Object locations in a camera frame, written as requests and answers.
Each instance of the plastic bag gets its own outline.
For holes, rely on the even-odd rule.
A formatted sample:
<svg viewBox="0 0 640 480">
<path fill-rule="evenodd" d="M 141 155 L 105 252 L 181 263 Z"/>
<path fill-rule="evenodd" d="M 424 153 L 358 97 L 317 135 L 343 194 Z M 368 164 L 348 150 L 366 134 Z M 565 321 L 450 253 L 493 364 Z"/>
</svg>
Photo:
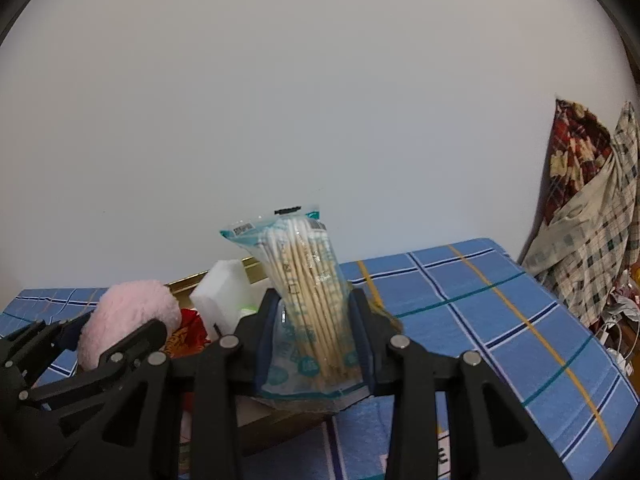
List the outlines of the plastic bag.
<svg viewBox="0 0 640 480">
<path fill-rule="evenodd" d="M 315 208 L 220 231 L 264 267 L 282 300 L 262 396 L 298 411 L 336 412 L 368 395 L 347 313 L 349 286 Z"/>
</svg>

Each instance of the pink fluffy ball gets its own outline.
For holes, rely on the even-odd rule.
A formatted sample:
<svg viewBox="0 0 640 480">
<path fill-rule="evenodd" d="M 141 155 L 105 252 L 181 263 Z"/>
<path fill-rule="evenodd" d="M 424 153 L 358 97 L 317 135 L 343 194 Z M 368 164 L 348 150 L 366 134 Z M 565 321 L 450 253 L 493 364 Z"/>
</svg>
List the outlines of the pink fluffy ball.
<svg viewBox="0 0 640 480">
<path fill-rule="evenodd" d="M 180 307 L 169 289 L 157 280 L 113 285 L 100 298 L 94 313 L 82 328 L 78 341 L 78 364 L 84 370 L 97 367 L 100 355 L 139 329 L 159 319 L 167 337 L 180 328 Z"/>
</svg>

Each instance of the blue plaid tablecloth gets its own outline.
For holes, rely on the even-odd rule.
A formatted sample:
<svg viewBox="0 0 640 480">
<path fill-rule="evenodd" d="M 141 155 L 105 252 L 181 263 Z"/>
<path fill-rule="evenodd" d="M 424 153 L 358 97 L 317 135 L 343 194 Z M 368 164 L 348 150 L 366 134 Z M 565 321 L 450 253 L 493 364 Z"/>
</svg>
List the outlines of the blue plaid tablecloth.
<svg viewBox="0 0 640 480">
<path fill-rule="evenodd" d="M 475 349 L 511 386 L 575 480 L 589 479 L 626 428 L 638 397 L 602 345 L 492 240 L 342 265 L 345 277 L 399 317 L 427 350 Z M 0 315 L 0 335 L 31 320 L 73 318 L 105 289 L 25 290 Z M 63 353 L 39 384 L 71 375 Z M 444 396 L 439 442 L 448 453 Z M 321 426 L 243 459 L 248 480 L 382 480 L 392 399 L 369 398 Z M 440 469 L 448 477 L 448 465 Z"/>
</svg>

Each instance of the silver bolt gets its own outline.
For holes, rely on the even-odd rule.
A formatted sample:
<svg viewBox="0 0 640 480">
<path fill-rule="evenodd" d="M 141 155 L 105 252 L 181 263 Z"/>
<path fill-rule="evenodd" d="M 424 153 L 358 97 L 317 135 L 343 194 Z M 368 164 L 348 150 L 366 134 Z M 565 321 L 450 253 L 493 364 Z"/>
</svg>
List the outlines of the silver bolt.
<svg viewBox="0 0 640 480">
<path fill-rule="evenodd" d="M 225 335 L 220 338 L 222 348 L 235 348 L 240 344 L 240 340 L 235 335 Z"/>
<path fill-rule="evenodd" d="M 159 366 L 166 361 L 166 354 L 164 352 L 153 352 L 146 360 L 152 366 Z"/>
<path fill-rule="evenodd" d="M 391 337 L 389 342 L 391 343 L 391 346 L 393 348 L 402 349 L 402 348 L 407 348 L 411 340 L 405 335 L 396 334 L 395 336 Z"/>
<path fill-rule="evenodd" d="M 471 366 L 478 366 L 482 362 L 480 354 L 475 350 L 469 350 L 462 354 L 462 360 Z"/>
</svg>

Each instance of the wall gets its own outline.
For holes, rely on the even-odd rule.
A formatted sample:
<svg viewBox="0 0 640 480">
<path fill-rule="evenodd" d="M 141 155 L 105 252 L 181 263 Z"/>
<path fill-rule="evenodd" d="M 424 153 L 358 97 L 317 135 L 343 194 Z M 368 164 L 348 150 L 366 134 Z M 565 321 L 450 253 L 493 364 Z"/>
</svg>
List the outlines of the wall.
<svg viewBox="0 0 640 480">
<path fill-rule="evenodd" d="M 342 260 L 530 233 L 558 94 L 636 99 L 595 0 L 33 0 L 0 48 L 0 300 L 174 280 L 319 203 Z"/>
</svg>

